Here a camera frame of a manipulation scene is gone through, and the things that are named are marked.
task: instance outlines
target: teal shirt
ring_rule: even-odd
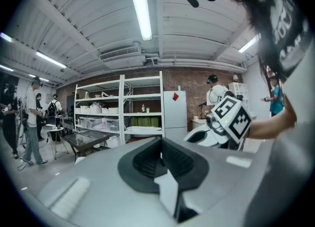
[[[277,86],[274,89],[274,96],[278,96],[278,100],[276,102],[272,101],[270,102],[270,111],[274,114],[278,114],[279,112],[281,112],[284,108],[284,106],[281,103],[281,93],[280,93],[280,87]]]

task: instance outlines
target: glass table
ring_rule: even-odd
[[[95,145],[105,143],[111,135],[101,131],[84,130],[77,134],[65,136],[65,140],[70,144],[74,152],[74,161],[77,156],[86,156],[88,154],[107,149],[107,147],[94,148]]]

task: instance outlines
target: red magnet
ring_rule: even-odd
[[[174,93],[173,100],[176,101],[178,98],[179,98],[179,95],[177,95],[176,93]]]

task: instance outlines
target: brick wall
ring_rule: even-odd
[[[126,72],[119,72],[119,74],[107,74],[102,76],[97,76],[89,79],[79,81],[78,86],[118,80],[120,74],[124,74],[126,78],[135,77],[145,77],[145,76],[157,76],[159,71],[162,70],[163,74],[163,90],[164,91],[176,91],[178,85],[181,86],[182,91],[186,91],[187,98],[187,124],[188,130],[192,129],[192,118],[193,116],[200,117],[200,107],[199,105],[206,101],[206,93],[209,90],[209,85],[207,85],[207,79],[209,75],[216,74],[219,78],[219,83],[227,86],[233,81],[233,73],[229,73],[222,70],[206,70],[206,69],[191,69],[191,68],[159,68],[159,69],[140,69]],[[243,82],[242,76],[238,74],[240,82]],[[66,107],[66,97],[70,96],[72,92],[75,92],[75,85],[70,84],[65,87],[57,89],[58,100],[61,102],[63,107]],[[159,93],[159,88],[143,88],[134,89],[134,94],[150,94]],[[149,101],[137,101],[134,102],[133,111],[141,111],[142,104],[146,107],[150,107],[151,112],[160,111],[160,102],[156,100]],[[114,103],[109,103],[109,107],[116,106]],[[210,110],[210,106],[204,106],[202,109],[202,114],[204,110]]]

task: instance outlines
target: ceiling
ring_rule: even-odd
[[[254,37],[244,8],[231,0],[199,4],[148,0],[153,39],[143,41],[132,0],[23,0],[3,31],[14,42],[0,39],[0,62],[16,74],[38,75],[62,86],[110,72],[98,56],[139,41],[142,52],[159,57],[154,66],[231,65],[231,71],[241,72],[242,63],[256,55],[255,45],[238,52]],[[35,51],[68,67],[60,70],[34,56]]]

